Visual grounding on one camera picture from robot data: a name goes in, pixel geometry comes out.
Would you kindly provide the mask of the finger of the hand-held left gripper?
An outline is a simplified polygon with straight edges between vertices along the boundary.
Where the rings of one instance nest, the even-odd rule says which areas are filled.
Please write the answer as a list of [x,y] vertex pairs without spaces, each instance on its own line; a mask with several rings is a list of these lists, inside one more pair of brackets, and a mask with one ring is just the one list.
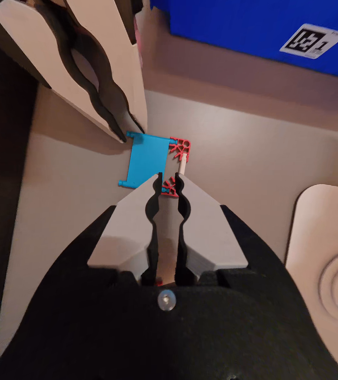
[[143,133],[148,130],[147,105],[137,43],[132,43],[115,1],[65,1],[79,27],[101,47],[110,65],[111,84],[121,91],[127,111]]
[[126,142],[96,86],[77,66],[67,32],[43,3],[31,7],[22,1],[1,1],[0,24],[54,93],[107,134]]

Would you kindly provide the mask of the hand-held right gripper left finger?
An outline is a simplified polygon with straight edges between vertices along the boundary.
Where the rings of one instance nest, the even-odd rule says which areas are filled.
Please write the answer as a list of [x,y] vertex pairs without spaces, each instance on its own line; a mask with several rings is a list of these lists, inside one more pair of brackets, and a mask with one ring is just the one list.
[[117,203],[87,261],[89,267],[129,271],[142,285],[156,283],[159,254],[154,216],[161,188],[162,173],[157,173]]

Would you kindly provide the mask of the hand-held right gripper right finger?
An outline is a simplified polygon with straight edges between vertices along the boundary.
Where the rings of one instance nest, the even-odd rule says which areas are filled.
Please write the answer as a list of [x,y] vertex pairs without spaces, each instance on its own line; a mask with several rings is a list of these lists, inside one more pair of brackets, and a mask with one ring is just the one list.
[[222,205],[185,175],[176,173],[178,236],[175,283],[192,286],[204,272],[248,267]]

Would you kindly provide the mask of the teal plastic panel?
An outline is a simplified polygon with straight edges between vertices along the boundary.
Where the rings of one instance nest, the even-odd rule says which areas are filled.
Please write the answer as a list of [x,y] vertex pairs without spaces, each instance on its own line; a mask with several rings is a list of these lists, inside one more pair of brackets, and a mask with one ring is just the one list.
[[170,144],[177,140],[128,131],[133,138],[127,180],[119,181],[120,187],[138,188],[153,175],[165,173]]

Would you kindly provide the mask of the blue plastic bin with label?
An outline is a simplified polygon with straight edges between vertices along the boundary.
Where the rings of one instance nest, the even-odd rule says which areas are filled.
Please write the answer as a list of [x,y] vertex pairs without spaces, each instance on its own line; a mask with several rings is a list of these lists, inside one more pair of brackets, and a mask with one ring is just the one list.
[[338,77],[338,0],[153,0],[170,33]]

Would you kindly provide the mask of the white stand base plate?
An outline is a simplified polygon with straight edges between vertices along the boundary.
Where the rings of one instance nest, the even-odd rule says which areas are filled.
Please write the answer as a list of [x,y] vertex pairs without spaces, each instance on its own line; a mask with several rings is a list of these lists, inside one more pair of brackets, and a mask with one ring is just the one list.
[[318,184],[300,195],[285,264],[338,363],[338,187]]

